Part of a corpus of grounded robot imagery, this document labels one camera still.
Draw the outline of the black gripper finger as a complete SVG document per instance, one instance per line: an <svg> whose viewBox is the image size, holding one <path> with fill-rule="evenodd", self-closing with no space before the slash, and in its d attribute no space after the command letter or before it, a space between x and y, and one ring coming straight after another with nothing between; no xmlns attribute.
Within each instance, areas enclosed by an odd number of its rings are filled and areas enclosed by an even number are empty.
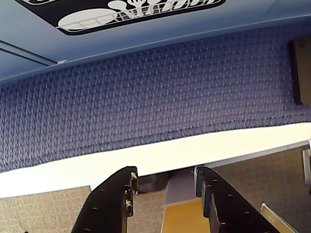
<svg viewBox="0 0 311 233"><path fill-rule="evenodd" d="M125 233L138 195L138 169L126 166L98 185L87 197L73 233Z"/></svg>
<svg viewBox="0 0 311 233"><path fill-rule="evenodd" d="M229 182L207 166L194 168L195 194L212 233L277 233L278 230Z"/></svg>

